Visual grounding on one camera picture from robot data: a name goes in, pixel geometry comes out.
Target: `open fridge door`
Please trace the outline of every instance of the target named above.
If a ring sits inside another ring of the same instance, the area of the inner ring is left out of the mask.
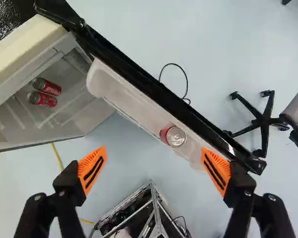
[[[199,114],[143,68],[92,29],[66,1],[36,0],[36,11],[73,32],[94,57],[88,72],[90,93],[164,142],[200,169],[201,146],[247,171],[262,174],[266,162]]]

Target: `coca-cola can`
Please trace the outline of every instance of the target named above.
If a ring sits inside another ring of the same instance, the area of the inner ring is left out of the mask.
[[[40,92],[44,92],[50,95],[59,96],[62,88],[55,83],[52,83],[44,78],[35,78],[30,84],[32,84],[33,88]]]
[[[159,132],[160,140],[174,148],[180,147],[186,141],[186,133],[175,125],[168,125]]]
[[[34,105],[43,105],[48,108],[53,108],[57,105],[58,100],[51,95],[34,91],[28,93],[28,102]]]

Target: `yellow cable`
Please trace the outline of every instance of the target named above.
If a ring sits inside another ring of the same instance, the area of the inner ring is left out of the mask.
[[[53,150],[53,152],[54,152],[55,158],[56,158],[56,160],[58,161],[60,171],[63,171],[64,166],[63,166],[63,164],[62,164],[62,161],[61,161],[61,158],[60,158],[58,152],[56,151],[56,148],[55,148],[54,143],[51,143],[51,147],[52,147],[52,150]]]
[[[94,225],[94,223],[93,222],[89,222],[89,221],[87,221],[87,220],[84,220],[84,219],[82,219],[82,218],[80,218],[79,219],[81,222],[84,222],[84,223],[86,223],[86,224],[89,224],[89,225],[91,225],[91,226],[93,226]]]
[[[55,148],[54,143],[51,143],[51,147],[52,147],[52,150],[53,150],[53,152],[54,152],[55,158],[56,158],[56,160],[58,161],[60,171],[62,172],[63,169],[64,169],[64,166],[63,166],[63,163],[62,163],[62,161],[61,161],[61,158],[60,158],[58,152],[56,151],[56,148]],[[84,219],[82,219],[82,218],[80,218],[79,220],[80,220],[81,222],[84,222],[84,223],[89,224],[89,225],[91,225],[91,226],[94,225],[93,222],[89,222],[89,221],[84,220]]]

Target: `mini fridge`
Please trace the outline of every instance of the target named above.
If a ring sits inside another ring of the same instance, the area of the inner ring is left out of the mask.
[[[34,7],[39,14],[0,41],[0,151],[84,136],[117,111],[198,170],[202,147],[247,171],[265,169],[265,161],[89,27],[66,1],[37,0]],[[35,78],[62,88],[55,107],[29,103]]]
[[[115,110],[86,88],[92,60],[71,32],[36,15],[0,41],[0,151],[86,135]],[[29,103],[30,82],[62,88],[55,107]]]

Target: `orange gripper pad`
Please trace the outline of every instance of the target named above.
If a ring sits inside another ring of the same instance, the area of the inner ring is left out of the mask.
[[[85,196],[87,196],[91,187],[93,187],[106,160],[105,146],[102,146],[89,153],[78,162],[78,178],[83,187]]]
[[[219,193],[224,197],[230,179],[229,161],[218,156],[211,150],[202,147],[201,163],[208,172]]]

